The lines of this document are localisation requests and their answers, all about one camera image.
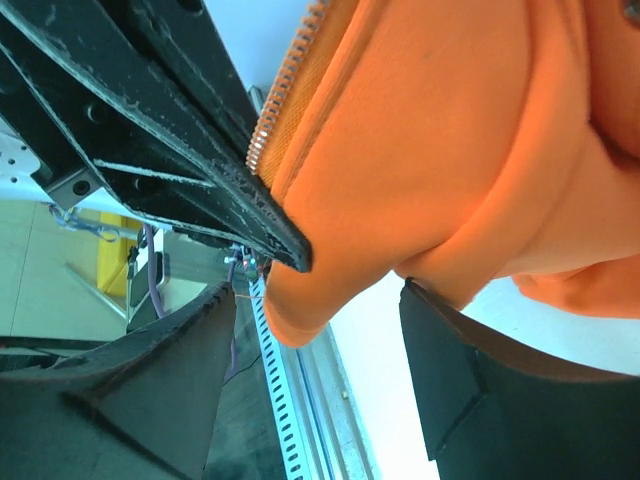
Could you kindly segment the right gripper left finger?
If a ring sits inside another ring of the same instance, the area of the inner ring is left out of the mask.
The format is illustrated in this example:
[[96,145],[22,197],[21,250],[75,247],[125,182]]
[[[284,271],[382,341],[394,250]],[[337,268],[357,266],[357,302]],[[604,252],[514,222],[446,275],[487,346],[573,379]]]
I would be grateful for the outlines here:
[[5,479],[198,479],[236,304],[228,283],[48,368],[1,376]]

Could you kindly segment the orange zip jacket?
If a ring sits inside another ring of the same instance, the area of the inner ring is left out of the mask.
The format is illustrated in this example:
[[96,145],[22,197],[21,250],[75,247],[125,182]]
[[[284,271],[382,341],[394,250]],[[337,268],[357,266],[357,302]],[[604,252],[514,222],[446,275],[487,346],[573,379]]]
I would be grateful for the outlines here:
[[287,345],[389,272],[637,318],[639,5],[316,2],[247,162],[312,248],[268,276]]

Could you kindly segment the yellow box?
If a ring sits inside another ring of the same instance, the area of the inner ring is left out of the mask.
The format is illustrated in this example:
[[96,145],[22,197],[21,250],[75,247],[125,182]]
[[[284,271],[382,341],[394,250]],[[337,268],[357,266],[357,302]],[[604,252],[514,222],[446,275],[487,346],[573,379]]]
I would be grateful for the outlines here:
[[142,228],[138,220],[101,212],[101,223],[113,227],[125,227],[134,231],[132,239],[105,233],[99,240],[96,260],[96,286],[107,295],[124,298],[127,295],[128,256],[131,247],[137,245],[137,234]]

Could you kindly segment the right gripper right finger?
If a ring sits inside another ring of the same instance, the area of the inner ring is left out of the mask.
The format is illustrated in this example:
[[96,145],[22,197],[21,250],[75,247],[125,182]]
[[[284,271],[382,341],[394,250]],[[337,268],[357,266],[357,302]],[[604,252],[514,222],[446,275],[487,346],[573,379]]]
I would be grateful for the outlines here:
[[531,348],[407,281],[401,330],[444,479],[635,479],[639,380]]

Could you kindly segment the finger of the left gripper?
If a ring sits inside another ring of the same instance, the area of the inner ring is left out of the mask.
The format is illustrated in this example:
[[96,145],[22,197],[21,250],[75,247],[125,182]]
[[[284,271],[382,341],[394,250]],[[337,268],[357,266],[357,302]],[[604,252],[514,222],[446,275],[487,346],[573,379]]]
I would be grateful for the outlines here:
[[105,189],[142,218],[239,243],[296,271],[311,247],[266,185],[103,1],[1,5],[1,116],[39,160],[45,190]]
[[247,149],[257,113],[203,2],[101,5],[139,53],[161,67],[234,149]]

